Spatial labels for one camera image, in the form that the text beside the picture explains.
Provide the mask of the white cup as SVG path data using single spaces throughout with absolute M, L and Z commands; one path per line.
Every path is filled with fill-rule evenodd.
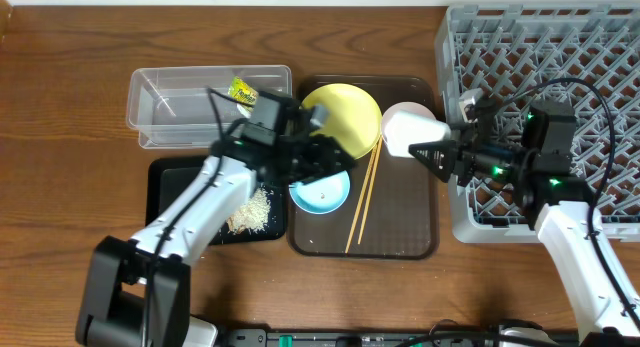
M 408 110 L 385 113 L 381 131 L 388 153 L 399 158 L 411 158 L 412 144 L 438 142 L 451 135 L 450 127 L 433 114 Z

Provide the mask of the wooden chopstick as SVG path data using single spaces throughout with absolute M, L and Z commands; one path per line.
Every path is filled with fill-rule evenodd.
M 363 204 L 363 200 L 364 200 L 364 194 L 365 194 L 365 191 L 366 191 L 368 183 L 369 183 L 370 174 L 371 174 L 371 171 L 373 169 L 373 164 L 374 164 L 374 161 L 375 161 L 375 155 L 377 153 L 378 148 L 379 148 L 379 142 L 376 143 L 376 145 L 373 147 L 373 149 L 371 151 L 371 154 L 370 154 L 370 158 L 369 158 L 369 162 L 368 162 L 367 169 L 366 169 L 366 172 L 365 172 L 363 184 L 361 186 L 361 190 L 360 190 L 360 193 L 359 193 L 358 201 L 357 201 L 357 204 L 356 204 L 355 213 L 354 213 L 354 216 L 353 216 L 353 219 L 352 219 L 352 223 L 351 223 L 351 227 L 350 227 L 350 231 L 349 231 L 346 247 L 345 247 L 345 250 L 344 250 L 345 254 L 349 252 L 350 247 L 351 247 L 353 236 L 354 236 L 355 230 L 356 230 L 356 224 L 357 224 L 357 221 L 358 221 L 358 218 L 359 218 L 359 215 L 360 215 L 360 210 L 361 210 L 361 207 L 362 207 L 362 204 Z
M 366 228 L 366 222 L 367 222 L 367 218 L 368 218 L 368 214 L 369 214 L 369 208 L 370 208 L 370 203 L 371 203 L 371 199 L 372 199 L 372 194 L 373 194 L 373 189 L 374 189 L 374 184 L 375 184 L 375 179 L 376 179 L 376 174 L 377 174 L 377 169 L 378 169 L 378 163 L 379 163 L 379 157 L 380 157 L 380 152 L 381 152 L 381 148 L 383 146 L 383 139 L 379 138 L 376 144 L 376 147 L 374 148 L 372 157 L 370 159 L 370 163 L 369 163 L 369 167 L 368 167 L 368 171 L 367 174 L 365 176 L 365 200 L 364 200 L 364 210 L 362 212 L 362 220 L 360 223 L 360 229 L 359 229 L 359 234 L 358 234 L 358 240 L 357 243 L 361 244 L 363 235 L 364 235 L 364 231 Z

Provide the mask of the yellow plate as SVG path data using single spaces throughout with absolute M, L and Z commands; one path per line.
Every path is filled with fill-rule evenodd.
M 354 159 L 367 155 L 378 142 L 382 114 L 378 103 L 365 90 L 350 84 L 332 83 L 313 90 L 302 107 L 325 107 L 329 116 L 315 132 L 334 138 Z

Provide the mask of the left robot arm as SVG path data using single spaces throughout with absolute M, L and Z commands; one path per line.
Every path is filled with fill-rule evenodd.
M 330 113 L 260 92 L 249 117 L 219 128 L 196 178 L 127 240 L 105 237 L 90 261 L 75 339 L 83 346 L 212 346 L 218 329 L 190 313 L 191 269 L 261 184 L 309 183 L 354 167 L 321 134 Z

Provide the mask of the pink bowl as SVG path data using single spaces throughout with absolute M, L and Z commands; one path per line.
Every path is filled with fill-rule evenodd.
M 381 126 L 384 127 L 393 117 L 394 114 L 400 111 L 405 111 L 413 114 L 417 114 L 426 118 L 435 119 L 434 113 L 425 105 L 416 102 L 399 102 L 389 107 L 383 114 L 381 119 Z

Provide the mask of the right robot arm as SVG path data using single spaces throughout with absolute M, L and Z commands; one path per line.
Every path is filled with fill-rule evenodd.
M 512 201 L 550 254 L 578 325 L 582 346 L 636 346 L 639 295 L 601 227 L 601 189 L 571 172 L 577 118 L 568 103 L 529 108 L 517 145 L 492 139 L 498 102 L 483 95 L 461 104 L 457 136 L 412 143 L 410 155 L 443 182 L 489 178 L 512 188 Z

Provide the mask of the green yellow snack wrapper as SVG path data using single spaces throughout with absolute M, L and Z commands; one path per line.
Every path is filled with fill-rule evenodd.
M 235 76 L 228 89 L 228 95 L 236 101 L 239 112 L 249 118 L 259 97 L 258 92 L 240 77 Z

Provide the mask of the rice food waste pile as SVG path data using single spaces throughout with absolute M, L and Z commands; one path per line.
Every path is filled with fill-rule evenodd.
M 249 201 L 227 219 L 229 231 L 232 234 L 264 231 L 269 221 L 272 195 L 271 191 L 258 188 Z

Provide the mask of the light blue bowl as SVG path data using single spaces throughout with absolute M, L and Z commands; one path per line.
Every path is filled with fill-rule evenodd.
M 303 211 L 328 214 L 346 201 L 350 193 L 350 177 L 346 171 L 310 183 L 296 182 L 289 186 L 294 204 Z

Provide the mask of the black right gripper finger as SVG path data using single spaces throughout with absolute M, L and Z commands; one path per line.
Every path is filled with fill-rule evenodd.
M 484 97 L 481 88 L 474 88 L 463 92 L 458 99 L 458 107 L 464 122 L 474 122 L 476 117 L 476 107 Z
M 443 140 L 411 144 L 408 151 L 440 181 L 449 181 L 458 155 L 455 141 Z

